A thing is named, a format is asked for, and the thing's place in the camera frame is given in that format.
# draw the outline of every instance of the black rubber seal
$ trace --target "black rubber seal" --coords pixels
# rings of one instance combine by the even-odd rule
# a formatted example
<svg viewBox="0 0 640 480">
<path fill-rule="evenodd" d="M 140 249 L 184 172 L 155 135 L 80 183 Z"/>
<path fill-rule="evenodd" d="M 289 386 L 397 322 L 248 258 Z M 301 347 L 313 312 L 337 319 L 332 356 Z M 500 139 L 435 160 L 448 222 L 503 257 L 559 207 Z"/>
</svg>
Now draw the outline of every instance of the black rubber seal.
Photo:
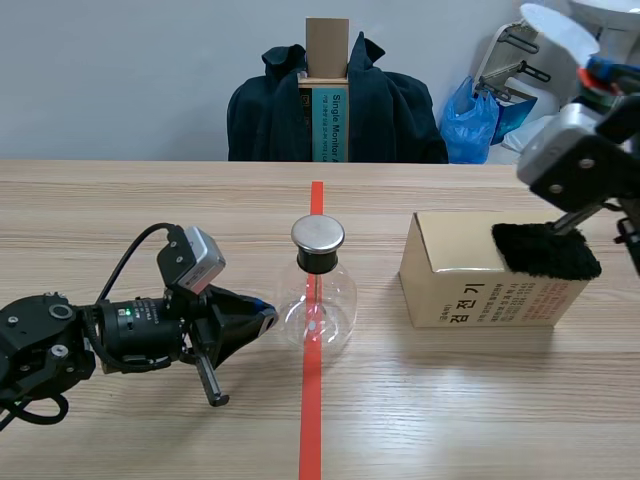
<svg viewBox="0 0 640 480">
<path fill-rule="evenodd" d="M 338 252 L 317 254 L 298 249 L 298 265 L 313 275 L 324 275 L 338 265 Z"/>
</svg>

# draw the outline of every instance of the black sponge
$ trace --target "black sponge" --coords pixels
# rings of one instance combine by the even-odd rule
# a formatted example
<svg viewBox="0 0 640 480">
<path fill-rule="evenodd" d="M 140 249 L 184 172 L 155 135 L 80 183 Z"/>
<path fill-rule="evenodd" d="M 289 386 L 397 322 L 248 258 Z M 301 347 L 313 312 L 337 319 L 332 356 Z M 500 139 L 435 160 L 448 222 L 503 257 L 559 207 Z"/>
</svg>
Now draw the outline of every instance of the black sponge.
<svg viewBox="0 0 640 480">
<path fill-rule="evenodd" d="M 493 239 L 513 272 L 562 280 L 593 280 L 602 273 L 600 262 L 577 230 L 554 235 L 549 225 L 509 225 L 492 229 Z"/>
</svg>

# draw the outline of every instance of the metal rod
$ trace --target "metal rod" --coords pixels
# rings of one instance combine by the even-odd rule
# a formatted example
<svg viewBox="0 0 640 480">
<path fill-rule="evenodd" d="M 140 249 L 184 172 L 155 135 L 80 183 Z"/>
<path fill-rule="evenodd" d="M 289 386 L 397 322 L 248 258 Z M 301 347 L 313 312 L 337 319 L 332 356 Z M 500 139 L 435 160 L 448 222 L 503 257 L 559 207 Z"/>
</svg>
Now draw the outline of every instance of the metal rod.
<svg viewBox="0 0 640 480">
<path fill-rule="evenodd" d="M 580 210 L 579 212 L 567 213 L 560 220 L 551 225 L 551 231 L 554 235 L 566 235 L 582 222 L 598 213 L 602 208 L 602 205 L 597 203 Z"/>
</svg>

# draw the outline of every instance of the black cloth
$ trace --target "black cloth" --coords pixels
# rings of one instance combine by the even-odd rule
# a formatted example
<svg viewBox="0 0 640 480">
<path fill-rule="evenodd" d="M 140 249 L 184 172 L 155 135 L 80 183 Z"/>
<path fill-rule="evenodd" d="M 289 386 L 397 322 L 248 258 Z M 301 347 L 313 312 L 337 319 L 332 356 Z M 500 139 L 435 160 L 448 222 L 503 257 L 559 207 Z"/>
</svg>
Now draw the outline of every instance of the black cloth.
<svg viewBox="0 0 640 480">
<path fill-rule="evenodd" d="M 349 62 L 349 162 L 448 163 L 427 86 L 375 62 L 384 50 L 361 33 Z M 227 115 L 229 161 L 311 161 L 311 138 L 298 91 L 306 69 L 300 45 L 262 56 L 265 76 L 252 78 L 231 98 Z"/>
</svg>

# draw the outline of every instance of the cardboard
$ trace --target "cardboard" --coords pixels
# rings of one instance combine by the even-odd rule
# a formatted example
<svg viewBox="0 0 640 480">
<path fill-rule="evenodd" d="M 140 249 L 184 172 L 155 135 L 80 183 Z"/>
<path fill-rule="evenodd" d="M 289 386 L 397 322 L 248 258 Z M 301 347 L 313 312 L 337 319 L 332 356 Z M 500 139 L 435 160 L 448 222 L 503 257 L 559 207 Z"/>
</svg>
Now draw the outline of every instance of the cardboard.
<svg viewBox="0 0 640 480">
<path fill-rule="evenodd" d="M 348 58 L 348 19 L 307 18 L 307 65 L 310 77 L 346 77 Z"/>
<path fill-rule="evenodd" d="M 553 326 L 589 284 L 513 273 L 497 223 L 545 223 L 557 211 L 413 215 L 400 280 L 414 327 Z"/>
</svg>

